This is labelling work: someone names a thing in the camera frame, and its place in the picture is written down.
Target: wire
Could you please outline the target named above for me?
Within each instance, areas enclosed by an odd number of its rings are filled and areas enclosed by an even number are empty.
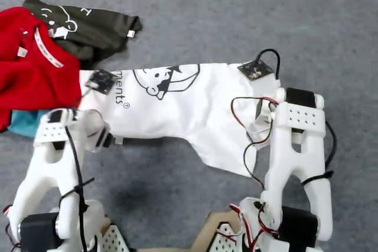
[[[231,210],[233,210],[234,212],[236,212],[237,215],[238,215],[238,217],[239,217],[239,219],[241,219],[243,221],[244,226],[246,228],[246,234],[247,234],[247,239],[248,239],[248,246],[251,247],[251,245],[252,245],[252,231],[251,231],[249,222],[247,221],[246,217],[244,216],[244,214],[242,213],[242,211],[240,210],[240,208],[237,205],[230,204],[230,208],[231,208]]]
[[[247,169],[248,173],[251,175],[251,177],[252,177],[252,178],[253,178],[258,184],[261,185],[261,187],[262,187],[263,190],[265,190],[264,183],[263,183],[258,177],[256,177],[256,175],[254,175],[253,172],[251,172],[251,171],[249,170],[249,168],[248,168],[248,166],[247,166],[247,162],[246,162],[246,154],[247,154],[248,149],[249,149],[251,146],[253,146],[253,145],[257,145],[257,144],[265,143],[265,142],[269,139],[269,137],[271,136],[271,133],[272,133],[272,126],[273,126],[273,124],[272,124],[272,122],[271,122],[271,126],[270,126],[270,128],[269,128],[269,133],[268,133],[267,137],[266,137],[264,140],[254,142],[254,141],[252,140],[252,138],[250,137],[250,135],[249,135],[249,133],[248,133],[248,131],[247,131],[246,126],[242,123],[242,121],[238,118],[238,116],[237,116],[236,113],[235,113],[235,110],[234,110],[234,102],[235,102],[236,100],[239,100],[239,99],[267,100],[267,101],[269,101],[269,105],[270,105],[270,104],[273,104],[273,105],[275,105],[275,106],[278,104],[278,102],[276,102],[274,99],[271,99],[270,97],[235,97],[235,98],[232,99],[232,101],[231,101],[231,105],[230,105],[232,115],[234,116],[234,118],[236,119],[236,121],[237,121],[240,125],[243,126],[243,128],[246,130],[246,133],[247,133],[249,139],[251,140],[251,143],[248,144],[248,145],[245,147],[244,152],[243,152],[243,163],[244,163],[244,166],[245,166],[245,168]]]
[[[259,224],[260,224],[260,226],[261,226],[261,229],[262,229],[263,231],[265,231],[266,233],[277,234],[278,232],[277,232],[276,230],[267,227],[267,226],[264,224],[264,222],[261,220],[261,212],[263,212],[264,207],[265,207],[265,203],[262,204],[262,206],[261,206],[260,209],[259,209],[259,213],[258,213],[258,220],[259,220]]]
[[[260,230],[259,233],[256,235],[255,239],[252,241],[252,244],[250,246],[250,250],[251,252],[255,252],[255,246],[256,246],[256,243],[258,242],[258,239],[260,237],[260,235],[264,232],[264,230]]]
[[[279,56],[279,53],[275,49],[267,48],[265,50],[260,51],[258,56],[256,56],[256,59],[255,59],[255,67],[256,67],[256,65],[259,64],[261,56],[263,56],[264,53],[268,53],[268,52],[274,53],[277,57],[277,67],[276,67],[275,76],[276,76],[276,80],[278,80],[279,66],[281,65],[281,57]]]
[[[88,90],[86,90],[85,93],[84,93],[81,97],[79,97],[79,98],[74,102],[74,104],[73,104],[73,106],[72,106],[72,109],[76,110],[76,109],[77,109],[76,105],[77,105],[78,103],[80,103],[81,100],[82,100],[87,94],[90,93],[90,91],[92,91],[92,89],[88,89]]]
[[[11,244],[12,244],[12,246],[13,246],[13,248],[12,248],[12,250],[11,250],[11,252],[12,252],[12,251],[14,251],[16,248],[21,248],[21,245],[20,245],[20,243],[16,243],[16,242],[13,240],[13,237],[12,237],[11,234],[9,233],[9,227],[10,227],[10,226],[11,226],[10,224],[7,224],[7,225],[5,226],[5,233],[6,233],[6,236],[8,236],[9,241],[11,242]]]
[[[87,252],[87,244],[85,241],[85,235],[84,235],[84,210],[85,210],[85,200],[84,200],[84,191],[83,191],[83,177],[82,172],[80,170],[80,164],[79,159],[77,157],[77,152],[75,148],[75,144],[73,142],[71,133],[67,126],[64,127],[67,133],[67,137],[69,139],[69,142],[71,144],[74,160],[75,160],[75,167],[76,167],[76,173],[77,173],[77,181],[78,181],[78,188],[77,193],[79,195],[79,228],[80,228],[80,239],[83,246],[83,252]]]
[[[258,141],[258,142],[252,142],[250,143],[249,145],[247,145],[244,149],[244,152],[243,152],[243,163],[244,163],[244,166],[245,168],[247,169],[248,173],[251,175],[251,177],[257,181],[258,184],[261,185],[262,189],[265,190],[265,186],[264,186],[264,183],[255,175],[253,174],[253,172],[250,171],[250,169],[248,168],[247,166],[247,160],[246,160],[246,157],[247,157],[247,151],[250,147],[252,147],[253,145],[257,145],[257,144],[262,144],[262,143],[265,143],[269,137],[271,136],[271,133],[272,133],[272,128],[273,128],[273,121],[271,121],[271,126],[269,128],[269,133],[268,135],[266,136],[266,138],[264,140],[261,140],[261,141]]]
[[[247,129],[246,126],[240,121],[240,119],[238,118],[238,116],[236,115],[235,110],[234,110],[234,102],[235,102],[236,100],[267,100],[267,101],[269,101],[269,102],[271,102],[271,103],[273,103],[273,104],[275,104],[275,105],[278,104],[278,102],[276,102],[274,99],[271,99],[270,97],[234,97],[234,98],[232,99],[232,101],[231,101],[231,105],[230,105],[232,115],[235,117],[236,121],[237,121],[240,125],[242,125],[245,129]]]
[[[333,140],[332,150],[331,150],[330,154],[328,155],[327,159],[325,160],[325,169],[327,169],[329,167],[330,163],[332,162],[333,157],[335,156],[336,151],[337,151],[337,137],[336,137],[335,131],[333,130],[333,128],[331,127],[331,125],[328,121],[325,121],[325,125],[330,130],[331,135],[332,135],[332,140]]]

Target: cartoon print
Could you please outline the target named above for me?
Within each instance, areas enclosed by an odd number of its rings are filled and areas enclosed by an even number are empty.
[[[200,65],[181,65],[152,69],[133,70],[134,76],[141,87],[150,96],[162,100],[170,91],[185,91],[196,80],[200,73]]]
[[[67,13],[67,11],[62,7],[62,6],[58,6],[60,9],[63,10],[63,12],[65,13],[67,19],[65,21],[65,25],[62,26],[62,27],[58,27],[54,30],[54,28],[50,28],[48,30],[48,34],[50,35],[50,37],[52,38],[63,38],[63,39],[66,39],[69,32],[76,32],[77,31],[77,24],[75,21],[71,20],[70,18],[70,15]],[[42,8],[41,11],[43,11],[43,14],[42,16],[45,17],[45,18],[48,18],[49,15],[47,12],[50,13],[50,15],[53,13],[52,10],[48,9],[48,8]],[[50,26],[54,26],[55,25],[55,21],[53,20],[49,20],[48,24]]]

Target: white t-shirt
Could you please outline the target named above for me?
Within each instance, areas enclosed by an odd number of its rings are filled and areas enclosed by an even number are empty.
[[[91,91],[79,108],[101,112],[116,137],[183,138],[206,165],[248,176],[243,151],[250,141],[233,117],[230,103],[234,97],[274,93],[279,82],[271,74],[271,87],[266,89],[264,84],[266,90],[261,90],[260,79],[249,81],[237,69],[239,65],[210,63],[114,71],[119,80],[109,95]],[[80,71],[82,93],[92,72]],[[236,104],[235,112],[245,125],[254,121],[257,102],[241,100]],[[250,170],[255,158],[256,149],[250,147]]]

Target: black cable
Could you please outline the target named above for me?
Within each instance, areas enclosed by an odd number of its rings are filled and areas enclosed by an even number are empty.
[[[80,164],[79,164],[79,159],[77,157],[77,152],[75,148],[75,144],[73,142],[71,133],[69,131],[69,128],[67,126],[64,127],[67,133],[67,137],[69,139],[69,142],[71,144],[74,160],[75,160],[75,167],[76,167],[76,173],[77,173],[77,183],[78,183],[78,188],[77,188],[77,193],[79,195],[79,228],[80,228],[80,239],[82,241],[82,246],[83,246],[83,252],[87,252],[87,243],[85,241],[85,235],[84,235],[84,210],[86,208],[85,205],[85,200],[84,200],[84,191],[83,191],[83,177],[82,177],[82,172],[80,170]]]
[[[333,140],[332,150],[331,150],[330,154],[328,155],[327,159],[325,160],[325,169],[327,169],[329,167],[330,163],[332,162],[333,157],[335,156],[335,153],[336,153],[336,150],[337,150],[337,137],[336,137],[335,131],[333,130],[333,128],[331,127],[331,125],[328,121],[325,121],[325,125],[328,127],[329,131],[331,132],[332,140]]]
[[[270,53],[274,53],[276,55],[276,57],[277,57],[277,67],[276,67],[276,74],[275,74],[275,76],[276,76],[276,80],[278,80],[279,66],[281,65],[281,57],[279,56],[279,53],[275,49],[273,49],[273,48],[267,48],[265,50],[260,51],[259,54],[258,54],[258,56],[256,56],[255,66],[257,64],[259,64],[261,56],[263,56],[264,53],[269,53],[269,52]]]
[[[333,176],[333,171],[326,171],[324,174],[313,176],[310,178],[307,178],[304,182],[302,182],[302,186],[305,186],[307,183],[310,183],[311,181],[318,180],[318,179],[330,179]]]
[[[90,180],[84,182],[82,187],[84,187],[84,186],[90,184],[90,183],[93,182],[94,180],[95,180],[95,178],[93,177],[93,178],[91,178]],[[73,192],[76,192],[76,193],[77,193],[78,190],[79,190],[79,188],[80,188],[79,186],[75,186],[71,191],[65,193],[62,197],[60,197],[60,198],[59,198],[59,208],[60,208],[60,204],[61,204],[61,202],[63,201],[63,199],[65,199],[66,197],[68,197],[69,195],[71,195]]]

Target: red wire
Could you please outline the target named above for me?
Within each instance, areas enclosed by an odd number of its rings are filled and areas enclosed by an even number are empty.
[[[223,233],[223,232],[221,232],[219,230],[217,230],[217,234],[220,234],[220,235],[226,237],[227,239],[233,241],[234,243],[236,243],[236,240],[234,238],[232,238],[230,235],[227,235],[227,234],[225,234],[225,233]]]
[[[252,241],[252,244],[250,246],[251,252],[255,252],[255,246],[256,243],[258,242],[259,236],[264,232],[264,230],[260,230],[259,233],[256,235],[256,238]]]
[[[245,100],[268,100],[270,101],[271,103],[277,105],[278,102],[276,102],[274,99],[271,99],[270,97],[234,97],[231,101],[231,112],[232,112],[232,115],[235,117],[236,121],[242,125],[245,129],[246,127],[244,126],[244,124],[240,121],[240,119],[238,118],[238,116],[236,115],[235,113],[235,110],[234,110],[234,102],[235,100],[240,100],[240,99],[245,99]]]
[[[243,223],[244,223],[244,226],[246,227],[246,232],[247,232],[247,239],[248,239],[248,245],[249,247],[252,245],[252,236],[251,236],[251,232],[250,232],[250,227],[249,227],[249,223],[247,222],[245,216],[243,215],[243,213],[240,211],[240,208],[234,204],[230,204],[230,208],[231,210],[235,211],[236,213],[238,213],[238,215],[242,215],[242,220],[243,220]]]
[[[261,228],[266,232],[266,233],[270,233],[270,234],[277,234],[278,231],[272,229],[272,228],[269,228],[267,227],[263,221],[261,220],[261,212],[264,210],[264,206],[265,204],[263,204],[260,209],[259,209],[259,213],[258,213],[258,220],[259,220],[259,224],[261,226]]]
[[[274,99],[271,99],[270,97],[235,97],[235,98],[233,98],[232,101],[231,101],[231,105],[230,105],[231,113],[232,113],[232,115],[234,116],[234,118],[236,119],[236,121],[237,121],[240,125],[242,125],[243,128],[244,128],[246,131],[247,131],[246,126],[242,123],[242,121],[241,121],[241,120],[239,119],[239,117],[236,115],[235,110],[234,110],[234,102],[235,102],[236,100],[238,100],[238,99],[267,100],[267,101],[269,101],[269,104],[270,104],[270,103],[273,103],[275,106],[278,105],[278,102],[275,101]],[[253,146],[253,145],[255,145],[255,144],[265,143],[265,142],[269,139],[269,137],[270,137],[270,135],[271,135],[271,131],[272,131],[272,124],[271,124],[271,128],[269,129],[269,134],[267,135],[267,137],[266,137],[264,140],[262,140],[262,141],[258,141],[258,142],[252,142],[252,143],[250,143],[249,145],[246,146],[246,148],[244,149],[244,153],[243,153],[243,161],[244,161],[244,163],[245,163],[245,156],[246,156],[246,152],[247,152],[247,150],[248,150],[251,146]],[[264,183],[263,183],[258,177],[256,177],[256,176],[253,174],[253,172],[251,172],[248,168],[247,168],[247,171],[250,173],[251,177],[252,177],[257,183],[259,183],[259,184],[261,185],[262,189],[265,190]]]

